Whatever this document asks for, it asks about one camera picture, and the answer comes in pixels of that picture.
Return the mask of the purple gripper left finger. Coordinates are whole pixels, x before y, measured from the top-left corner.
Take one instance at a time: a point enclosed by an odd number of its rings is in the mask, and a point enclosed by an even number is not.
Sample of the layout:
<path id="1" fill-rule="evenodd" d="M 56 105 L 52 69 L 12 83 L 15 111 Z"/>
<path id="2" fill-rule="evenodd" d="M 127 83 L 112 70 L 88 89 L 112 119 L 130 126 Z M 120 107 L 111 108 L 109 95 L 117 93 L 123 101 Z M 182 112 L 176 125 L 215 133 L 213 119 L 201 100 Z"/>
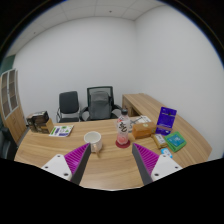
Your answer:
<path id="1" fill-rule="evenodd" d="M 55 155 L 42 169 L 79 185 L 90 154 L 91 146 L 87 143 L 66 155 Z"/>

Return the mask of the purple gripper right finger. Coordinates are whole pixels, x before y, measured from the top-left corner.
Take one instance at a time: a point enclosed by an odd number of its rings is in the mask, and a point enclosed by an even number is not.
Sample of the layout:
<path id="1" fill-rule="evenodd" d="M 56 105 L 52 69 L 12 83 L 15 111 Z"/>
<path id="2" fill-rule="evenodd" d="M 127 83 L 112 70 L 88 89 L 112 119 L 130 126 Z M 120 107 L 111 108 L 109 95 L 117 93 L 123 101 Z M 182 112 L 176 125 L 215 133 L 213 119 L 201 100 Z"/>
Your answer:
<path id="1" fill-rule="evenodd" d="M 166 154 L 158 155 L 137 143 L 132 145 L 132 154 L 144 185 L 182 169 L 170 156 Z"/>

